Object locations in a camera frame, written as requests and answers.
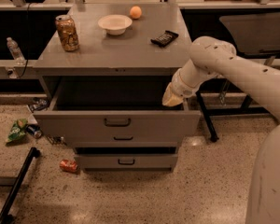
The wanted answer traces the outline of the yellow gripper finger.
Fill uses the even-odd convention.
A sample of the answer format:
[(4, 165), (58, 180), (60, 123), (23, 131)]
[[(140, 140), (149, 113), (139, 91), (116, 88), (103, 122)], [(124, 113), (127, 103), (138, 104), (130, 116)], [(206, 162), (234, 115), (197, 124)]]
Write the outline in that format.
[(172, 82), (170, 82), (162, 96), (162, 104), (164, 106), (176, 106), (180, 105), (183, 102), (183, 96), (178, 93)]

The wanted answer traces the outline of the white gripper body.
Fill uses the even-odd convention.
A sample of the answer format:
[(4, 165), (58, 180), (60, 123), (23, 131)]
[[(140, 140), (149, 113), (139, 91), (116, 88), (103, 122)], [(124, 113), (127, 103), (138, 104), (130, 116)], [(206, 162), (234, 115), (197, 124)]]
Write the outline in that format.
[(178, 69), (172, 78), (172, 91), (178, 97), (190, 98), (198, 90), (196, 79), (184, 68)]

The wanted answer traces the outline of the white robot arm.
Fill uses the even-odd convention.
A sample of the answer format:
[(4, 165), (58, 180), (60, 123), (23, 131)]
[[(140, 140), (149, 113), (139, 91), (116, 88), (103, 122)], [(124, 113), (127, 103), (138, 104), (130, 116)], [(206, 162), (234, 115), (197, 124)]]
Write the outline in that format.
[[(201, 36), (189, 47), (189, 60), (173, 75), (162, 98), (176, 106), (208, 79), (224, 76), (280, 120), (280, 70), (236, 55), (234, 45)], [(280, 224), (280, 124), (260, 145), (250, 184), (245, 224)]]

